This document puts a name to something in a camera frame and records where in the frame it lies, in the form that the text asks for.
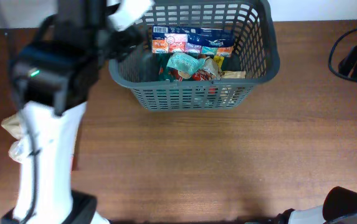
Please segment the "beige bread bag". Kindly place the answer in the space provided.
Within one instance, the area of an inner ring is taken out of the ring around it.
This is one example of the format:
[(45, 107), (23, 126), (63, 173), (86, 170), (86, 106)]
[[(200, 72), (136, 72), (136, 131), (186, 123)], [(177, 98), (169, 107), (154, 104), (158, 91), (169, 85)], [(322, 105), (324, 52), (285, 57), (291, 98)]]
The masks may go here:
[(29, 150), (27, 146), (27, 138), (23, 133), (22, 126), (19, 120), (19, 115), (14, 114), (8, 118), (1, 121), (1, 127), (5, 129), (14, 139), (15, 142), (9, 148), (9, 157), (22, 164), (26, 157), (29, 155)]

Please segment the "beige brown snack bag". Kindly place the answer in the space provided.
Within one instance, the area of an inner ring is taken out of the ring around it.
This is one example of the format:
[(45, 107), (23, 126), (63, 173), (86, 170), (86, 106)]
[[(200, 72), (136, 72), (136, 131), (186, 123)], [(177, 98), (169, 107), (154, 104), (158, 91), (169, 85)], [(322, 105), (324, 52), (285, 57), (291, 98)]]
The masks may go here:
[(204, 59), (204, 65), (192, 75), (195, 81), (209, 81), (220, 79), (245, 78), (246, 72), (222, 71), (218, 64), (210, 57)]

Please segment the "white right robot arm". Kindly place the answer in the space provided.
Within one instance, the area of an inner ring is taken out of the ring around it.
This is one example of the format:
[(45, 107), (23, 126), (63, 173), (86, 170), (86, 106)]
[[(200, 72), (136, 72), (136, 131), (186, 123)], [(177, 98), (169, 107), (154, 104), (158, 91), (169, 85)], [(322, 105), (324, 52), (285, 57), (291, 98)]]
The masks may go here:
[[(357, 45), (339, 63), (338, 71), (341, 75), (357, 79)], [(329, 191), (323, 205), (308, 210), (287, 210), (274, 218), (273, 223), (357, 224), (357, 192), (339, 186), (334, 187)]]

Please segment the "yellow orange snack packet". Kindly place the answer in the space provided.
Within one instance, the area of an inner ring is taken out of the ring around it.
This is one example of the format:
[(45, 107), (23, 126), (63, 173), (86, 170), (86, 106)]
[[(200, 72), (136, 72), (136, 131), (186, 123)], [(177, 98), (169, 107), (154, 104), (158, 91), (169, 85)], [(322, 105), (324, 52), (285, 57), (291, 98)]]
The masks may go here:
[(79, 160), (79, 144), (80, 144), (81, 131), (78, 130), (75, 136), (74, 149), (72, 154), (72, 166), (71, 171), (77, 170), (78, 160)]

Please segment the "blue rectangular carton box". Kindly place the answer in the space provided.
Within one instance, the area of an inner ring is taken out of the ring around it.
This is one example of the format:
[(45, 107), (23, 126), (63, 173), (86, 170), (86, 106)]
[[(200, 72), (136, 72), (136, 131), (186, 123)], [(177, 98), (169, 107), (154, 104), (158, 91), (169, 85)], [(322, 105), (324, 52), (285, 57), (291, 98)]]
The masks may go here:
[(222, 29), (153, 26), (151, 31), (154, 54), (182, 52), (230, 57), (235, 42), (235, 37)]

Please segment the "green Nescafe coffee bag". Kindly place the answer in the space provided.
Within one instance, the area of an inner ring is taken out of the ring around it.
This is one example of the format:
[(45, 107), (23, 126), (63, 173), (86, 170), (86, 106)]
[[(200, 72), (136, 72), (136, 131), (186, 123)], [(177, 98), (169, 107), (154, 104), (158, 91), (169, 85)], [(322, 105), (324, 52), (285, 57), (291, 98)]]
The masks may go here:
[[(192, 75), (189, 75), (184, 72), (180, 72), (176, 69), (167, 67), (167, 63), (172, 54), (160, 54), (157, 56), (159, 63), (159, 80), (164, 81), (168, 80), (170, 82), (186, 82), (186, 81), (195, 81), (192, 78)], [(206, 58), (208, 56), (198, 56), (198, 55), (190, 55), (196, 59)]]

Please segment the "mint green small packet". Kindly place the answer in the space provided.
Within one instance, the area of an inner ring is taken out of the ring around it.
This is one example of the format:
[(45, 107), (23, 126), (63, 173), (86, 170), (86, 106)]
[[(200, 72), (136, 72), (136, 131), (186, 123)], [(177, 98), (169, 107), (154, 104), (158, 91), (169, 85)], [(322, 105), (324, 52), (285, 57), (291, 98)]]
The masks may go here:
[(188, 54), (176, 52), (169, 58), (167, 67), (193, 75), (205, 64), (206, 59), (196, 59)]

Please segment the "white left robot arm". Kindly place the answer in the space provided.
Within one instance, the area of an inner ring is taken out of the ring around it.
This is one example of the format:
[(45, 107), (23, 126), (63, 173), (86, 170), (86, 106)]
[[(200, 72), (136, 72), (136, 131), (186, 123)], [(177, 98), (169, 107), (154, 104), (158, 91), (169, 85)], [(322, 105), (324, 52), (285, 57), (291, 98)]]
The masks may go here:
[(134, 27), (107, 31), (106, 42), (83, 46), (82, 30), (39, 29), (11, 60), (9, 79), (22, 126), (17, 203), (2, 223), (106, 223), (97, 198), (71, 187), (72, 157), (88, 94), (108, 59), (121, 60), (141, 43)]

